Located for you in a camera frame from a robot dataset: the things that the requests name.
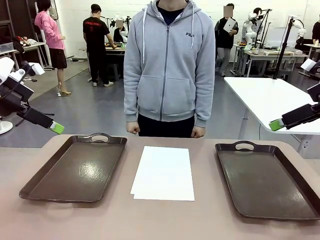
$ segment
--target neck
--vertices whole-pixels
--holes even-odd
[[[158,6],[167,11],[184,9],[187,6],[186,0],[159,0]]]
[[[99,16],[98,14],[96,14],[96,13],[93,13],[93,14],[92,14],[92,17],[97,18],[97,19],[100,19],[100,16]]]

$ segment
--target plastic bin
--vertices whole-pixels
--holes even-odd
[[[13,50],[14,50],[14,43],[13,42],[9,42],[9,43],[0,45],[0,54],[2,54],[3,52],[13,51]]]

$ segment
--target gray hoodie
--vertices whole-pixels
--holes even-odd
[[[215,83],[212,20],[191,0],[169,26],[154,0],[135,15],[124,57],[124,112],[176,122],[196,114],[195,125],[210,118]]]

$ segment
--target tray handle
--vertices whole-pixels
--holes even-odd
[[[239,145],[239,144],[249,144],[249,145],[253,146],[253,150],[248,149],[248,148],[237,149],[237,145]],[[231,146],[234,148],[234,151],[252,152],[252,151],[255,151],[255,149],[256,149],[259,145],[253,143],[252,141],[245,141],[245,140],[243,140],[243,141],[237,141],[237,142],[231,144]]]
[[[92,138],[96,137],[96,136],[103,136],[103,137],[108,138],[108,140],[107,141],[105,141],[105,140],[93,141]],[[110,136],[110,135],[108,135],[106,133],[102,133],[102,132],[94,133],[94,134],[89,135],[89,136],[78,136],[78,139],[81,142],[88,142],[88,143],[100,143],[100,144],[104,144],[104,143],[107,143],[107,144],[119,143],[119,138],[118,137],[113,137],[113,136]]]

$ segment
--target brown tray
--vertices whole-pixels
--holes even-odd
[[[237,149],[249,144],[253,150]],[[282,151],[249,141],[216,144],[236,210],[244,217],[320,220],[320,199]]]
[[[92,140],[104,136],[104,140]],[[23,199],[95,203],[103,198],[127,143],[105,133],[70,137],[22,188]]]

